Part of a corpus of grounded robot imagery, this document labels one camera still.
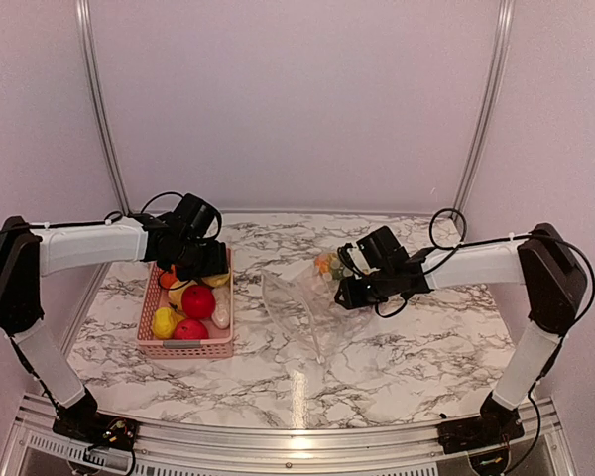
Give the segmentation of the clear zip top bag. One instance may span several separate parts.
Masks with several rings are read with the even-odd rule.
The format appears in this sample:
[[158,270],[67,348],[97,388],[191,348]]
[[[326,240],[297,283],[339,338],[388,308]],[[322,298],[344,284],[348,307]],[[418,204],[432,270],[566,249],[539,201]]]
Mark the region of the clear zip top bag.
[[323,365],[368,326],[374,312],[371,308],[347,310],[337,304],[334,296],[340,281],[328,280],[319,272],[314,264],[317,256],[299,262],[297,273],[288,279],[264,270],[261,285],[264,307],[273,323]]

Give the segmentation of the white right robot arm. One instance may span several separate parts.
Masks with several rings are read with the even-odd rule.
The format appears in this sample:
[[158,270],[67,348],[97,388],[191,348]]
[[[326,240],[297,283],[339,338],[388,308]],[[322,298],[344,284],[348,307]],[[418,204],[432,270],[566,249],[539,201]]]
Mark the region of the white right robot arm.
[[339,282],[337,304],[372,308],[384,317],[392,297],[403,301],[443,289],[485,285],[521,287],[525,323],[515,350],[477,416],[448,419],[438,426],[445,453],[505,445],[524,435],[519,406],[551,370],[569,332],[595,300],[595,271],[586,254],[554,225],[501,237],[429,246],[411,253],[389,226],[382,226],[337,255],[351,275]]

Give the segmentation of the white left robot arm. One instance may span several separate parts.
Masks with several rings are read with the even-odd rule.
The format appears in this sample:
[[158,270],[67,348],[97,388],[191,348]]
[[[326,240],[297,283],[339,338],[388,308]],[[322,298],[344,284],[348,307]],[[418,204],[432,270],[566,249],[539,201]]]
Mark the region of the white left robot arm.
[[0,330],[23,367],[39,382],[56,419],[53,431],[72,439],[130,448],[132,419],[103,413],[46,324],[44,278],[117,262],[152,263],[180,280],[228,272],[219,238],[222,213],[184,193],[159,215],[113,211],[90,221],[31,222],[21,215],[0,227]]

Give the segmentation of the red fake apple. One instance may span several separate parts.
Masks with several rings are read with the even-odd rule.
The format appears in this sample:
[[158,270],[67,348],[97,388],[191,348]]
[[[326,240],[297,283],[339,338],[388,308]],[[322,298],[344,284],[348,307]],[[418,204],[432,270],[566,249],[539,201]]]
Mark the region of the red fake apple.
[[214,313],[216,300],[210,288],[193,285],[182,293],[181,306],[188,318],[206,320]]

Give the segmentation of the orange fake pumpkin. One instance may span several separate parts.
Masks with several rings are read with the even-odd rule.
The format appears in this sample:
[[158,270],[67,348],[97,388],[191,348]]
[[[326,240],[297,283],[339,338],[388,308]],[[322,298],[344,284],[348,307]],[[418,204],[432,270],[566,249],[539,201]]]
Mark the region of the orange fake pumpkin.
[[169,290],[177,281],[177,276],[172,271],[162,271],[160,273],[159,284],[163,289]]

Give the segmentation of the yellow fake peach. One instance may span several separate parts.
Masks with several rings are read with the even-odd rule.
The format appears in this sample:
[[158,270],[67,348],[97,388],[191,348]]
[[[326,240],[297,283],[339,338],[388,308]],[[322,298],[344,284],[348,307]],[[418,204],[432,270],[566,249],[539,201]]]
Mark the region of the yellow fake peach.
[[230,282],[230,279],[231,279],[231,274],[226,273],[226,274],[219,274],[219,275],[203,277],[201,280],[205,285],[207,285],[209,287],[219,288],[219,287],[227,285]]

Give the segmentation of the red fake tomato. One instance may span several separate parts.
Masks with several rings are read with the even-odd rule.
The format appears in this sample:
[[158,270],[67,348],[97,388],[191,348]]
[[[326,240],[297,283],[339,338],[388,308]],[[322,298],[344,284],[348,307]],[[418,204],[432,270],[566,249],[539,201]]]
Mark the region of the red fake tomato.
[[181,321],[173,332],[174,340],[204,340],[209,338],[207,327],[198,320],[185,319]]

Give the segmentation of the pale green fake cabbage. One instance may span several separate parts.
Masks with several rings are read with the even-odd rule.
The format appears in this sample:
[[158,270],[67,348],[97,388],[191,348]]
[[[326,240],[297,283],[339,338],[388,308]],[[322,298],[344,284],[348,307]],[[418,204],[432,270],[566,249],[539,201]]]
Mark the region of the pale green fake cabbage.
[[212,293],[216,302],[212,322],[219,329],[227,329],[231,322],[231,291],[228,287],[219,287]]

